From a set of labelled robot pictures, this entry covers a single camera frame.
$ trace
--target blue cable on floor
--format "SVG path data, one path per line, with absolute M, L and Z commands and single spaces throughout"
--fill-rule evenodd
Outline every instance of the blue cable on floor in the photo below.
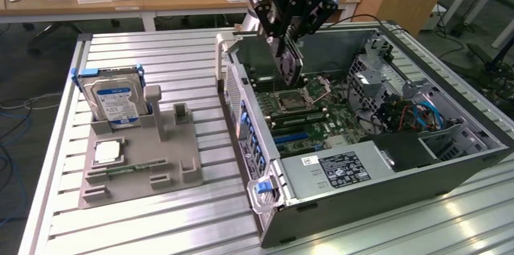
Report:
M 0 222 L 0 227 L 4 225 L 4 223 L 8 222 L 8 220 L 11 220 L 12 217 L 16 216 L 16 214 L 21 211 L 23 207 L 25 207 L 25 204 L 27 204 L 27 191 L 25 191 L 25 186 L 23 185 L 23 180 L 21 180 L 21 176 L 19 174 L 19 169 L 17 169 L 17 165 L 16 163 L 8 158 L 8 157 L 4 157 L 4 156 L 0 156 L 1 159 L 4 159 L 6 162 L 9 162 L 11 164 L 11 167 L 15 171 L 15 176 L 17 178 L 17 182 L 19 182 L 19 186 L 21 188 L 21 204 L 19 205 L 16 211 L 12 213 L 11 216 L 8 216 L 1 222 Z
M 5 147 L 6 145 L 12 144 L 17 139 L 20 139 L 20 137 L 27 133 L 27 131 L 29 130 L 31 128 L 31 118 L 25 115 L 11 115 L 11 114 L 6 114 L 4 112 L 0 111 L 0 115 L 4 115 L 5 117 L 12 117 L 12 118 L 21 118 L 24 121 L 27 121 L 27 126 L 25 126 L 25 129 L 13 136 L 13 138 L 1 143 L 0 146 L 1 147 Z M 17 183 L 19 183 L 19 186 L 20 186 L 20 189 L 21 189 L 21 204 L 19 205 L 19 207 L 16 208 L 15 212 L 11 214 L 11 216 L 8 216 L 1 222 L 0 222 L 0 227 L 4 225 L 4 223 L 8 222 L 8 220 L 11 220 L 12 217 L 16 216 L 16 214 L 23 210 L 23 208 L 25 207 L 27 205 L 27 191 L 25 191 L 25 186 L 23 185 L 23 180 L 21 180 L 21 175 L 19 173 L 19 168 L 17 168 L 17 164 L 15 163 L 15 161 L 9 158 L 9 155 L 5 153 L 5 156 L 0 156 L 0 159 L 2 159 L 5 161 L 6 164 L 11 164 L 11 168 L 13 170 L 13 173 L 15 173 L 15 177 L 17 179 Z
M 25 126 L 25 129 L 6 142 L 1 143 L 1 145 L 6 146 L 9 144 L 12 144 L 17 139 L 20 139 L 20 137 L 27 133 L 27 131 L 29 130 L 31 128 L 31 118 L 25 115 L 11 115 L 11 114 L 6 114 L 4 112 L 0 111 L 0 115 L 4 115 L 5 117 L 11 117 L 11 118 L 21 118 L 27 121 L 27 126 Z

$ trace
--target power supply label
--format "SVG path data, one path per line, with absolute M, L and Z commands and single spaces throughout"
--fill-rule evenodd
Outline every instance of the power supply label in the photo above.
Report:
M 354 152 L 319 158 L 330 185 L 335 188 L 370 180 L 370 174 Z

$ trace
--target green circuit board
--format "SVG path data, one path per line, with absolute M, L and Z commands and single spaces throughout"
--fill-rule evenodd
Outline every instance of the green circuit board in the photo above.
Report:
M 367 134 L 338 84 L 320 75 L 308 80 L 299 88 L 255 93 L 283 158 L 355 144 Z M 299 139 L 287 141 L 291 136 Z

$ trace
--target blue hard drive label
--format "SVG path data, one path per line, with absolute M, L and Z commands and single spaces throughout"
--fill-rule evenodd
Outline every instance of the blue hard drive label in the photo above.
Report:
M 132 96 L 129 88 L 108 88 L 97 90 L 96 94 L 101 109 L 111 123 L 128 124 L 137 120 L 136 104 L 129 101 Z
M 340 188 L 371 179 L 354 152 L 320 158 L 319 164 L 334 188 Z

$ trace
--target barcode sticker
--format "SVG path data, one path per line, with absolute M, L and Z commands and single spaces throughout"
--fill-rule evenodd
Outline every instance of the barcode sticker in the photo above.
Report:
M 318 156 L 308 156 L 302 158 L 302 162 L 304 166 L 312 165 L 312 164 L 319 164 L 319 159 Z

